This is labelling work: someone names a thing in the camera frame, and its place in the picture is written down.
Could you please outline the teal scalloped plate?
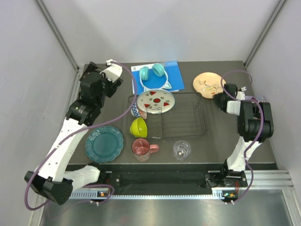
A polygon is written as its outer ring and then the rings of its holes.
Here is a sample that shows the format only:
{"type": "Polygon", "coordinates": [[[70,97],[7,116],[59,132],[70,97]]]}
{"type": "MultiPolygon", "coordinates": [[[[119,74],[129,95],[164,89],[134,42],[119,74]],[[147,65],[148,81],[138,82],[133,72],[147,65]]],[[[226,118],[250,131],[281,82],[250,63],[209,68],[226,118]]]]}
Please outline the teal scalloped plate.
{"type": "Polygon", "coordinates": [[[122,133],[115,127],[103,126],[89,134],[85,150],[90,160],[97,163],[108,163],[120,155],[123,146],[122,133]]]}

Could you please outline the patterned blue red bowl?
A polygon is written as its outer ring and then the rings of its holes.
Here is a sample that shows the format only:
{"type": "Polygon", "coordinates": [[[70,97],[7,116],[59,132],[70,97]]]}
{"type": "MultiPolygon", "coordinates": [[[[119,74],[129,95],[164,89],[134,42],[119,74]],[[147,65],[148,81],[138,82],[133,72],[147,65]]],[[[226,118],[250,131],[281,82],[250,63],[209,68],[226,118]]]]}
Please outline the patterned blue red bowl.
{"type": "Polygon", "coordinates": [[[136,118],[143,118],[144,120],[147,119],[147,113],[142,111],[138,106],[137,103],[135,102],[132,105],[131,108],[131,114],[136,117],[136,118]]]}

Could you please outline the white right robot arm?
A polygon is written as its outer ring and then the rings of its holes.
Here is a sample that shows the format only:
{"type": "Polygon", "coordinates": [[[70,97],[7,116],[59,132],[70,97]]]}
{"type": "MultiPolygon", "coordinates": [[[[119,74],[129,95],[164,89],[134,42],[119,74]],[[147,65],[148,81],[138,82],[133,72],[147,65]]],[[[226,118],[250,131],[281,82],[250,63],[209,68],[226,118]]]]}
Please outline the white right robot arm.
{"type": "Polygon", "coordinates": [[[225,113],[238,119],[239,140],[230,157],[221,167],[217,184],[246,186],[245,169],[253,152],[274,133],[271,104],[247,97],[245,87],[238,89],[227,83],[223,92],[214,95],[214,103],[225,113]]]}

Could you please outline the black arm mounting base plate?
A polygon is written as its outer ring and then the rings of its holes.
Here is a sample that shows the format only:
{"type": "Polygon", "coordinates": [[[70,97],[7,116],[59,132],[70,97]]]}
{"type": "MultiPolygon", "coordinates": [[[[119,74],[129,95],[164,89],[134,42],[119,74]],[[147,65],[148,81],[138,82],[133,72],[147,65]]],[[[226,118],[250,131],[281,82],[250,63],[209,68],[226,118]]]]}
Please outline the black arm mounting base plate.
{"type": "Polygon", "coordinates": [[[221,179],[219,172],[203,171],[126,171],[112,172],[104,176],[103,183],[114,187],[129,185],[196,185],[204,188],[246,186],[246,181],[237,178],[231,180],[221,179]]]}

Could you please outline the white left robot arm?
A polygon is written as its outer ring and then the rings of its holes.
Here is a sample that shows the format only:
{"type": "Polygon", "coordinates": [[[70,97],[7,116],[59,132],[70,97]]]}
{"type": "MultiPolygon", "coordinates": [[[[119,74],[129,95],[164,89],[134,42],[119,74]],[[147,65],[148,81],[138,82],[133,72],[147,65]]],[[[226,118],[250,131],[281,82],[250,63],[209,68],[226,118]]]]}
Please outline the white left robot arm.
{"type": "Polygon", "coordinates": [[[36,170],[28,171],[24,177],[27,192],[32,189],[48,201],[62,205],[72,192],[91,183],[98,187],[106,183],[106,174],[94,163],[66,172],[79,142],[100,115],[105,99],[112,97],[122,84],[122,66],[113,60],[108,60],[106,66],[102,70],[90,62],[83,72],[77,99],[69,106],[52,148],[36,170]]]}

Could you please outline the orange floral plate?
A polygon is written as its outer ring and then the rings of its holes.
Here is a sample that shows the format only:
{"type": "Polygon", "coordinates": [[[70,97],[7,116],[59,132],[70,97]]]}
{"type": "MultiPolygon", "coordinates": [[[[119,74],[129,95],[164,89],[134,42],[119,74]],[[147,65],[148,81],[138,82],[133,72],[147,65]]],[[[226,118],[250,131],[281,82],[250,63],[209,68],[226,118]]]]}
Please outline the orange floral plate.
{"type": "Polygon", "coordinates": [[[192,84],[195,91],[202,97],[213,99],[214,95],[223,92],[221,79],[222,77],[216,73],[205,72],[195,77],[192,84]]]}

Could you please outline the black wire dish rack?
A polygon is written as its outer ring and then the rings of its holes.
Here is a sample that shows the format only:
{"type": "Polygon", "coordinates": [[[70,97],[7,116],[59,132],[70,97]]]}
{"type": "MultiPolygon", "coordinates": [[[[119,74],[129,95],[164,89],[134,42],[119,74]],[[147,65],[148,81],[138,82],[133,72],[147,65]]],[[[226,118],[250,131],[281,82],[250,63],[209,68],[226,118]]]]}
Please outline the black wire dish rack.
{"type": "MultiPolygon", "coordinates": [[[[206,106],[201,95],[196,93],[174,93],[175,105],[165,113],[147,113],[145,119],[148,135],[146,138],[178,138],[204,135],[208,129],[206,106]]],[[[131,113],[127,117],[130,137],[132,122],[137,119],[131,113]]]]}

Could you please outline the lime green bowl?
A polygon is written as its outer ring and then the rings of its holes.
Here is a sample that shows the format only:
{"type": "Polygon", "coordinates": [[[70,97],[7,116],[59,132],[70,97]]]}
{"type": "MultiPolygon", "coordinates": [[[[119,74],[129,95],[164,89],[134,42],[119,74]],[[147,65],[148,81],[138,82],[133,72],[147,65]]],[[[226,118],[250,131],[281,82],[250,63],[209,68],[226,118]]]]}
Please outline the lime green bowl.
{"type": "Polygon", "coordinates": [[[146,138],[148,135],[148,129],[145,120],[141,117],[135,119],[130,126],[130,133],[134,137],[146,138]]]}

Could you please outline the pink glass mug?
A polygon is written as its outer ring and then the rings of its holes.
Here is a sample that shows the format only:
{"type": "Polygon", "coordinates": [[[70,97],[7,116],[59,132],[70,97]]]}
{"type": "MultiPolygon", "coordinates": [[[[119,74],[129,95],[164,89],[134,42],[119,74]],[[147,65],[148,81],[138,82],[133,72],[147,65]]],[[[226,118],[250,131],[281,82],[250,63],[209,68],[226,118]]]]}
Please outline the pink glass mug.
{"type": "Polygon", "coordinates": [[[138,138],[132,143],[132,152],[135,158],[140,162],[147,161],[150,156],[159,151],[158,145],[151,145],[148,140],[138,138]]]}

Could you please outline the white watermelon pattern plate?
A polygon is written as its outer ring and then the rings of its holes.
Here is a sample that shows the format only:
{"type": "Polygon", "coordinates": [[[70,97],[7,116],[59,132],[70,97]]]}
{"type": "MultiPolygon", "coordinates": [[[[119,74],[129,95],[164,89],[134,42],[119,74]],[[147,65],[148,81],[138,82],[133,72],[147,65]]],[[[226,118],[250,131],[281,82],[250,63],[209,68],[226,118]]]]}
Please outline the white watermelon pattern plate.
{"type": "Polygon", "coordinates": [[[175,105],[173,94],[164,89],[151,89],[139,95],[137,107],[146,113],[160,114],[171,110],[175,105]]]}

